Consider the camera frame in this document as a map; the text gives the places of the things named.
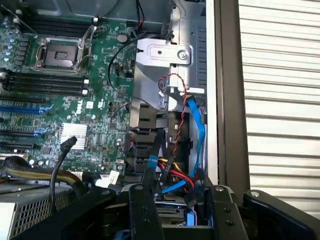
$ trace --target blue pcie slot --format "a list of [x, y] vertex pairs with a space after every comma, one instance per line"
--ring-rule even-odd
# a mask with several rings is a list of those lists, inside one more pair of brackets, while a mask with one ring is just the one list
[[46, 112], [51, 110], [53, 107], [54, 107], [54, 104], [52, 104], [51, 106], [42, 106], [38, 108], [0, 105], [0, 112], [17, 113], [17, 114], [45, 114]]

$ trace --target motherboard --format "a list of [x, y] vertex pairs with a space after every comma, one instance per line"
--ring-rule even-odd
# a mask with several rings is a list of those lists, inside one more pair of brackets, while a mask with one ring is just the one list
[[76, 136], [62, 169], [124, 174], [130, 111], [123, 106], [130, 104], [134, 88], [135, 45], [113, 63], [110, 77], [119, 92], [110, 86], [107, 70], [132, 29], [112, 21], [94, 28], [90, 21], [77, 38], [23, 32], [4, 18], [0, 161], [18, 155], [32, 166], [51, 168], [60, 144]]

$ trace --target green circuit board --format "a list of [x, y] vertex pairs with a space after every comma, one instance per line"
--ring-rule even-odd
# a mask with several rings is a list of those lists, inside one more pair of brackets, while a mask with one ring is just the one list
[[[0, 130], [15, 131], [47, 131], [34, 137], [12, 137], [0, 135], [0, 142], [7, 143], [35, 143], [35, 149], [16, 149], [0, 147], [1, 154], [20, 154], [34, 165], [45, 168], [52, 167], [60, 154], [60, 143], [63, 128], [85, 129], [85, 142], [83, 149], [71, 150], [67, 155], [62, 168], [69, 171], [92, 171], [108, 174], [116, 170], [121, 174], [125, 171], [126, 153], [124, 151], [127, 132], [123, 131], [129, 127], [130, 111], [121, 109], [110, 123], [113, 113], [130, 103], [134, 88], [133, 78], [126, 76], [127, 66], [134, 72], [135, 51], [124, 50], [120, 53], [116, 62], [123, 65], [120, 73], [111, 71], [113, 85], [121, 89], [122, 93], [115, 92], [108, 84], [108, 64], [114, 54], [122, 46], [117, 41], [119, 33], [128, 36], [132, 31], [125, 23], [106, 22], [99, 26], [98, 34], [92, 40], [92, 51], [85, 73], [81, 76], [88, 76], [88, 94], [84, 97], [67, 95], [48, 95], [23, 92], [1, 91], [1, 95], [16, 97], [43, 98], [45, 104], [36, 104], [16, 101], [0, 101], [1, 106], [21, 106], [29, 108], [50, 107], [45, 114], [25, 114], [0, 111], [0, 117], [4, 122]], [[23, 66], [16, 66], [15, 60], [18, 45], [21, 38], [29, 38], [27, 60]], [[28, 65], [35, 61], [38, 44], [35, 34], [22, 34], [1, 26], [0, 29], [0, 66], [13, 72], [35, 73]]]

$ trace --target heatsink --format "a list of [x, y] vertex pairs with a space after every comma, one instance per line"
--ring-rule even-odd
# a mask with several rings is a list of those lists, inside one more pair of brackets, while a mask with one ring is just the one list
[[60, 127], [60, 144], [75, 136], [77, 142], [72, 150], [85, 150], [87, 128], [85, 124], [63, 123]]

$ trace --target yellow power wire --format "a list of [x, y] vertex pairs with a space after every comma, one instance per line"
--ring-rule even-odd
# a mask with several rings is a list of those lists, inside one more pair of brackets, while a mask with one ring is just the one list
[[[162, 162], [164, 162], [164, 163], [167, 163], [167, 162], [168, 162], [168, 159], [165, 159], [165, 158], [159, 158], [159, 160], [162, 161]], [[183, 171], [180, 169], [180, 167], [178, 166], [178, 164], [177, 164], [176, 162], [173, 162], [173, 165], [175, 166], [175, 168], [176, 168], [178, 171], [180, 171], [180, 172], [183, 173]]]

